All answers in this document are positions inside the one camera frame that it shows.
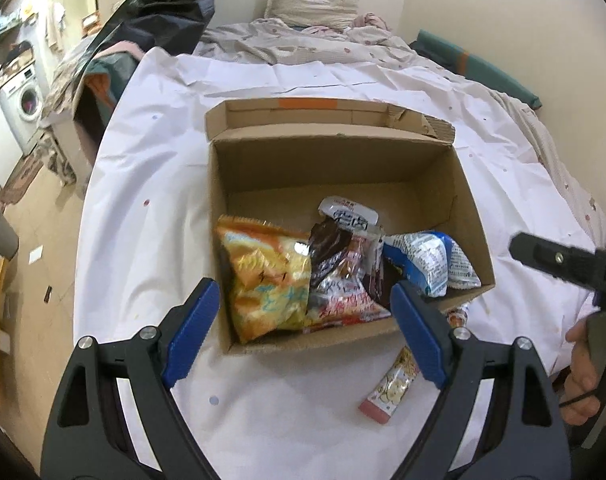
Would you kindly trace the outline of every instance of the yellow snack bag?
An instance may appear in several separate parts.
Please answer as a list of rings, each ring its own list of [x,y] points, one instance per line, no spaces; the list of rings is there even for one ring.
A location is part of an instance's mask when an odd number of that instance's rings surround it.
[[[308,235],[226,215],[216,232],[234,270],[229,303],[241,343],[277,328],[302,329],[311,274]]]

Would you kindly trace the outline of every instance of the small box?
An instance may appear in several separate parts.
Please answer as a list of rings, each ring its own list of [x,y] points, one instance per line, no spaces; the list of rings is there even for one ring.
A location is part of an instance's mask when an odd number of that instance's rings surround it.
[[[343,196],[378,212],[386,234],[436,229],[469,257],[482,286],[448,289],[442,311],[494,286],[492,261],[454,147],[454,127],[379,102],[323,98],[226,101],[206,114],[210,140],[212,268],[222,286],[219,338],[225,352],[320,348],[393,333],[393,318],[312,333],[278,332],[238,342],[225,297],[232,275],[214,232],[221,214],[309,231],[318,205]]]

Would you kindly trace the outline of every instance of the human hand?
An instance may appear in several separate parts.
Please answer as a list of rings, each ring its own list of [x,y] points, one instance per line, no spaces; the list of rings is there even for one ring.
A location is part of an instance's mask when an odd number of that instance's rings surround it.
[[[561,401],[571,400],[593,390],[598,382],[596,368],[590,359],[590,349],[587,345],[587,319],[581,319],[569,329],[565,339],[569,343],[574,343],[574,348],[570,365],[572,372],[565,380],[565,393]],[[591,396],[561,408],[561,416],[568,424],[581,426],[590,416],[596,415],[599,409],[600,402],[596,397]]]

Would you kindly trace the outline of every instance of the blue gripper pad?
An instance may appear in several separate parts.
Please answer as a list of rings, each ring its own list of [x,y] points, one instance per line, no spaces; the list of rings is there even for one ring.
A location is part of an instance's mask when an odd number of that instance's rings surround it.
[[[426,304],[407,282],[393,286],[390,306],[423,377],[442,389],[452,355],[450,327],[445,317]]]
[[[220,305],[220,291],[214,280],[203,279],[190,294],[184,306],[190,306],[185,319],[167,346],[163,384],[167,389],[184,379],[194,364]]]

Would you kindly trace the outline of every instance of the pillow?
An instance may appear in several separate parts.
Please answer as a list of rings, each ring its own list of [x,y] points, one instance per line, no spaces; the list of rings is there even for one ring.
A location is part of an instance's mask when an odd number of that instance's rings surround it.
[[[280,18],[290,27],[343,30],[358,16],[359,0],[267,0],[266,18]]]

